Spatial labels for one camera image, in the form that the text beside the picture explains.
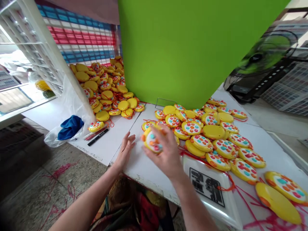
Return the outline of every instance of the striped wall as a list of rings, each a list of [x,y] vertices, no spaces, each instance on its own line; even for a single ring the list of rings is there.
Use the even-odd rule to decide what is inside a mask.
[[[37,4],[44,21],[64,60],[91,65],[100,62],[110,65],[110,58],[119,53],[116,26],[96,21],[53,4]]]

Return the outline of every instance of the person's right hand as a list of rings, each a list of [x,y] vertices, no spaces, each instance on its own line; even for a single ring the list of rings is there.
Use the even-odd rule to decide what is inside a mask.
[[[165,136],[154,126],[151,129],[158,142],[163,146],[163,151],[160,154],[156,154],[145,146],[143,146],[143,150],[154,164],[172,181],[181,177],[184,170],[172,130],[165,125],[160,126],[166,134]]]

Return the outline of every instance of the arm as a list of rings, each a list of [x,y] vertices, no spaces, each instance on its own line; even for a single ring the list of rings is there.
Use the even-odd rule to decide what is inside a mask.
[[[143,150],[172,182],[180,199],[186,230],[217,230],[211,215],[183,170],[172,130],[164,125],[161,128],[166,133],[165,137],[155,127],[151,127],[159,143],[163,145],[163,152],[157,155],[146,147],[143,147]]]
[[[128,162],[134,147],[135,135],[129,132],[122,141],[122,146],[115,163],[86,192],[84,192],[53,224],[50,231],[88,230],[97,211],[104,202],[114,181]]]

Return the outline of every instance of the white plastic bag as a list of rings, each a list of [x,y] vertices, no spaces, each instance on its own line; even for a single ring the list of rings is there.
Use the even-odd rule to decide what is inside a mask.
[[[62,121],[57,127],[52,129],[44,139],[44,142],[52,148],[59,147],[70,140],[83,138],[86,134],[89,134],[88,127],[91,123],[95,122],[94,114],[89,114],[89,110],[87,110],[87,108],[91,108],[90,105],[85,105],[82,103],[68,78],[64,78],[63,93],[60,101],[61,106],[63,107],[63,111],[61,113]],[[83,127],[71,139],[63,141],[58,140],[58,133],[62,129],[60,126],[61,123],[72,115],[76,115],[82,119],[84,122]]]

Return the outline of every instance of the black marker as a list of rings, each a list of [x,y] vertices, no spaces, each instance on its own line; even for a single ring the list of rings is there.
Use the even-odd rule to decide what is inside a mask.
[[[90,143],[88,143],[88,146],[91,146],[94,144],[99,138],[101,138],[104,134],[106,134],[109,131],[109,129],[105,129],[101,134],[99,134],[97,137],[94,138]]]

